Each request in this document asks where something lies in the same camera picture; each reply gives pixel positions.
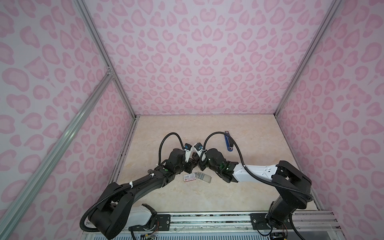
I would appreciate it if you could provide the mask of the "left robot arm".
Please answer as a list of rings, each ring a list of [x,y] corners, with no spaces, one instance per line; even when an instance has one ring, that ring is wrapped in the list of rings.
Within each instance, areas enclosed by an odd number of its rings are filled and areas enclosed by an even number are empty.
[[[182,172],[192,173],[202,152],[195,148],[173,149],[168,159],[149,170],[146,176],[122,185],[116,182],[109,184],[97,202],[81,217],[81,230],[89,233],[100,232],[108,240],[115,238],[128,227],[135,202],[150,192],[165,187],[176,175]]]

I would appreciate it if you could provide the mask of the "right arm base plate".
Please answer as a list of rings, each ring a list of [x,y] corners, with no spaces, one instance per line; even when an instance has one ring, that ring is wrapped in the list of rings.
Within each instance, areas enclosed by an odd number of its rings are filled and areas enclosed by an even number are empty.
[[[290,221],[290,214],[273,216],[268,213],[251,213],[251,224],[253,230],[267,231],[270,230],[293,230],[294,227]]]

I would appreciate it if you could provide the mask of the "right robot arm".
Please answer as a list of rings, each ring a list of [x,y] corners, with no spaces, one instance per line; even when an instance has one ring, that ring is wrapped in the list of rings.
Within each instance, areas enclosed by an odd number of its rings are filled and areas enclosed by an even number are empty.
[[[278,229],[295,210],[305,210],[314,198],[311,195],[312,181],[287,161],[271,166],[250,166],[231,162],[217,149],[198,150],[198,166],[203,171],[214,171],[226,183],[260,182],[274,187],[280,196],[271,203],[265,216],[266,224]]]

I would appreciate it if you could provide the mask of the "red white staple box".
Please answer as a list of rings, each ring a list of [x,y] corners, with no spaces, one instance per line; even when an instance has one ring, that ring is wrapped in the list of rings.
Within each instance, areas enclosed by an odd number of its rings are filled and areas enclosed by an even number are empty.
[[[183,179],[184,179],[184,182],[191,182],[191,181],[195,181],[197,177],[195,173],[191,173],[191,174],[183,175]]]

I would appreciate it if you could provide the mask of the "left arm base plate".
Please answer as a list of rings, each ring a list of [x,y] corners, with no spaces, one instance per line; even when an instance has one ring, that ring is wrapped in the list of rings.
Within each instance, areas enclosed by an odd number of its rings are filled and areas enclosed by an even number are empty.
[[[151,217],[149,222],[144,226],[136,225],[128,227],[129,231],[134,232],[153,232],[157,231],[169,231],[171,224],[171,215],[159,214],[155,217]]]

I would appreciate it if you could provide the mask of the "silver staple strips tray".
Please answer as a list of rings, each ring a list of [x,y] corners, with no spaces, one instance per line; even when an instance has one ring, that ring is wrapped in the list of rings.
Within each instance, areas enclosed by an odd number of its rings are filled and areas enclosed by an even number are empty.
[[[202,172],[196,172],[195,173],[195,177],[196,177],[196,179],[198,179],[200,181],[203,181],[205,183],[208,183],[208,184],[210,184],[211,181],[212,181],[212,177],[211,176],[209,176],[207,174],[204,174]]]

